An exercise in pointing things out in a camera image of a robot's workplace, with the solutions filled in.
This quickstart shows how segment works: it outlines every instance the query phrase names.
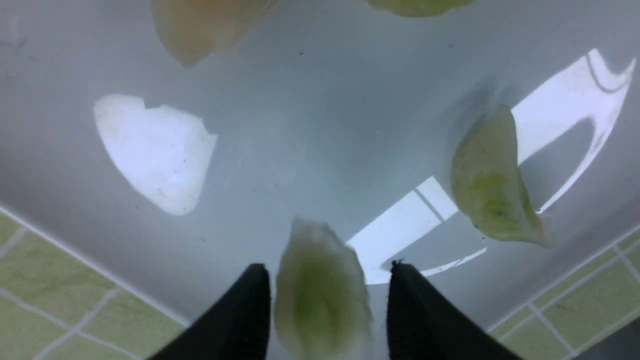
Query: tiled floor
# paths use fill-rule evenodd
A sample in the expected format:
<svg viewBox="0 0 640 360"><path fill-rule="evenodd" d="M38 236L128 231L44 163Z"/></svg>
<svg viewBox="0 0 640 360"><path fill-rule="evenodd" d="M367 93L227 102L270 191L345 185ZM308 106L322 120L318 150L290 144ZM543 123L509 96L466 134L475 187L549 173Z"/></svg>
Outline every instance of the tiled floor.
<svg viewBox="0 0 640 360"><path fill-rule="evenodd" d="M640 231L491 330L527 360L575 357L640 315Z"/></svg>
<svg viewBox="0 0 640 360"><path fill-rule="evenodd" d="M565 360L640 315L640 231L490 334L526 360ZM182 326L0 213L0 359L126 360Z"/></svg>
<svg viewBox="0 0 640 360"><path fill-rule="evenodd" d="M143 359L181 330L0 213L0 359Z"/></svg>

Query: translucent dumpling wrapper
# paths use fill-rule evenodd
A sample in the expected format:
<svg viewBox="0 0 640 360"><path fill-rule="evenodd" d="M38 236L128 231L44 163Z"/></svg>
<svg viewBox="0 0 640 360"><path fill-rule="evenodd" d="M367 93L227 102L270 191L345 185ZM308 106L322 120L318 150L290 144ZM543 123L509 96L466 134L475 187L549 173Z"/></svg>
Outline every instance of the translucent dumpling wrapper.
<svg viewBox="0 0 640 360"><path fill-rule="evenodd" d="M294 221L276 287L275 328L294 359L372 358L364 273L328 225Z"/></svg>
<svg viewBox="0 0 640 360"><path fill-rule="evenodd" d="M486 115L456 149L451 191L460 211L490 238L554 246L522 181L515 119L506 106Z"/></svg>
<svg viewBox="0 0 640 360"><path fill-rule="evenodd" d="M234 46L276 0L152 0L156 31L185 67Z"/></svg>
<svg viewBox="0 0 640 360"><path fill-rule="evenodd" d="M371 6L405 17L432 17L453 8L469 5L473 0L369 0Z"/></svg>

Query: white container wall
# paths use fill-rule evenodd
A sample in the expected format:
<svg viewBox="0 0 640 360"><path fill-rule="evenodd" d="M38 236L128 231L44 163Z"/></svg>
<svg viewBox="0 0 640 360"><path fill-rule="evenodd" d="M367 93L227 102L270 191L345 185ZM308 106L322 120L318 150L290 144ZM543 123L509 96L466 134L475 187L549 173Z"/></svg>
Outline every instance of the white container wall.
<svg viewBox="0 0 640 360"><path fill-rule="evenodd" d="M640 224L639 14L280 0L185 69L148 1L0 0L0 206L183 323L249 263L275 278L303 215L358 252L378 358L393 259L489 328ZM452 124L487 98L554 249L484 238L447 194Z"/></svg>

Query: green tile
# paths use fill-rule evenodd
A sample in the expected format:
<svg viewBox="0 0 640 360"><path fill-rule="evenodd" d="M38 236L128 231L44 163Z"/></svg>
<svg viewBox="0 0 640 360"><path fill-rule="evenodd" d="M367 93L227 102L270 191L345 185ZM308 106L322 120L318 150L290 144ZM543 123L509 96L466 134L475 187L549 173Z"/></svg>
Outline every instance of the green tile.
<svg viewBox="0 0 640 360"><path fill-rule="evenodd" d="M640 271L640 247L629 252L627 254L627 258L631 261L636 270Z"/></svg>
<svg viewBox="0 0 640 360"><path fill-rule="evenodd" d="M640 306L640 283L613 264L550 306L545 315L574 348L585 345Z"/></svg>
<svg viewBox="0 0 640 360"><path fill-rule="evenodd" d="M523 307L508 319L501 322L500 325L496 326L495 329L491 331L490 335L496 339L503 337L507 332L509 332L509 330L523 322L531 314L533 314L533 312L528 307Z"/></svg>
<svg viewBox="0 0 640 360"><path fill-rule="evenodd" d="M19 227L20 224L0 212L0 246L4 245Z"/></svg>
<svg viewBox="0 0 640 360"><path fill-rule="evenodd" d="M584 352L588 348L592 347L593 345L596 345L597 343L601 342L602 340L608 338L614 332L622 329L625 325L627 325L630 322L634 321L636 318L638 318L638 316L640 316L640 309L637 309L637 310L633 311L631 313L631 315L627 319L625 319L625 321L617 323L615 326L611 327L610 329L607 329L605 332L603 332L601 334L598 334L597 338L593 338L590 341L588 341L585 345L583 345L579 349L580 352Z"/></svg>
<svg viewBox="0 0 640 360"><path fill-rule="evenodd" d="M45 360L131 360L121 352L74 335L47 355Z"/></svg>
<svg viewBox="0 0 640 360"><path fill-rule="evenodd" d="M65 332L46 318L0 297L0 358L31 360Z"/></svg>
<svg viewBox="0 0 640 360"><path fill-rule="evenodd" d="M0 286L24 302L74 324L114 285L53 244L29 233L0 261Z"/></svg>
<svg viewBox="0 0 640 360"><path fill-rule="evenodd" d="M147 357L174 339L183 327L144 301L120 292L84 331L138 356Z"/></svg>
<svg viewBox="0 0 640 360"><path fill-rule="evenodd" d="M569 274L569 276L565 277L562 281L560 281L553 288L549 289L546 293L540 295L533 302L533 304L538 308L547 305L549 302L551 302L551 300L562 294L562 292L566 291L573 284L580 281L583 277L589 275L601 265L613 259L615 256L616 253L611 249L603 252L585 265L582 265L580 268L574 270L571 274Z"/></svg>
<svg viewBox="0 0 640 360"><path fill-rule="evenodd" d="M538 318L532 318L502 344L526 360L560 360L569 351Z"/></svg>
<svg viewBox="0 0 640 360"><path fill-rule="evenodd" d="M631 247L631 245L635 244L636 241L640 240L640 229L631 233L631 235L624 238L624 240L618 243L618 247L622 250L627 250Z"/></svg>

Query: dumpling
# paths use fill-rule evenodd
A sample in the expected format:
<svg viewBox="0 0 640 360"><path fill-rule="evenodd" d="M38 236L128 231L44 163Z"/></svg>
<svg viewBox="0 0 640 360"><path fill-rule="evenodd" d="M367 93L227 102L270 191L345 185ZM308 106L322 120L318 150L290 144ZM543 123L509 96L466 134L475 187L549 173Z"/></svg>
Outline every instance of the dumpling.
<svg viewBox="0 0 640 360"><path fill-rule="evenodd" d="M276 0L152 0L156 31L183 66L235 45Z"/></svg>
<svg viewBox="0 0 640 360"><path fill-rule="evenodd" d="M515 119L506 106L487 115L458 146L451 191L460 211L490 238L554 246L548 225L534 212L522 181Z"/></svg>
<svg viewBox="0 0 640 360"><path fill-rule="evenodd" d="M473 0L369 0L371 6L405 17L432 17L453 8L469 5Z"/></svg>
<svg viewBox="0 0 640 360"><path fill-rule="evenodd" d="M276 287L276 332L295 359L371 358L364 272L328 225L294 221Z"/></svg>

